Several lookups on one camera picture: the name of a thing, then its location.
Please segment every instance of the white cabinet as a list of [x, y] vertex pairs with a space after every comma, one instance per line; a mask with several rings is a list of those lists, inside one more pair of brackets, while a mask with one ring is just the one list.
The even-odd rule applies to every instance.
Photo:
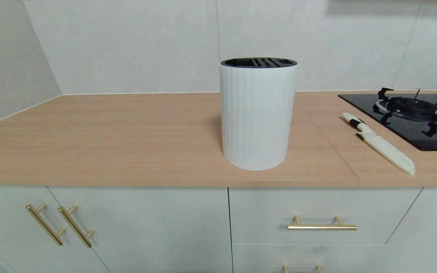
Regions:
[[424, 188], [370, 273], [437, 272], [437, 188]]
[[112, 273], [232, 272], [227, 188], [49, 189]]
[[234, 273], [368, 273], [362, 271], [384, 247], [373, 245], [233, 244]]
[[108, 273], [99, 257], [73, 238], [68, 226], [61, 235], [63, 245], [58, 246], [25, 209], [43, 203], [47, 207], [40, 215], [50, 228], [66, 226], [45, 186], [0, 185], [0, 258], [19, 273]]
[[[394, 232], [420, 188], [231, 188], [233, 243], [383, 244]], [[301, 224], [335, 224], [355, 231], [288, 230]]]

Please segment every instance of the burner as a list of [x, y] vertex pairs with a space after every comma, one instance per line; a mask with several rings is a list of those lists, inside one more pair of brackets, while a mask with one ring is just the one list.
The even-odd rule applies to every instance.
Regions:
[[411, 121], [437, 122], [437, 105], [424, 100], [396, 97], [380, 100], [377, 106], [385, 112]]
[[437, 105], [424, 100], [411, 98], [393, 98], [387, 102], [387, 109], [403, 118], [419, 121], [437, 121]]

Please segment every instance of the corner wall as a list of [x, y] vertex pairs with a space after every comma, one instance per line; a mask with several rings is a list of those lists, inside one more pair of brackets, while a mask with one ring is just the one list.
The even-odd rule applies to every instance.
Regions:
[[0, 0], [0, 119], [60, 95], [24, 3]]

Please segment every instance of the wooden countertop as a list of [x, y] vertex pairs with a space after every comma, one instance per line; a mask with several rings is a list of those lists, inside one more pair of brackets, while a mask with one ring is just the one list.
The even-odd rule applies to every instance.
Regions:
[[[288, 156], [257, 172], [223, 157], [219, 93], [62, 96], [0, 121], [0, 184], [437, 186], [437, 152], [417, 150], [339, 93], [296, 93]], [[399, 171], [359, 140], [342, 112], [407, 154], [416, 173]]]

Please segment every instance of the black knife block insert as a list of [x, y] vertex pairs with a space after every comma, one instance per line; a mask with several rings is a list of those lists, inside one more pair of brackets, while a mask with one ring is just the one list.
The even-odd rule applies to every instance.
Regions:
[[220, 63], [227, 67], [241, 67], [241, 68], [278, 68], [278, 67], [292, 67], [298, 63], [289, 59], [280, 58], [237, 58], [228, 59]]

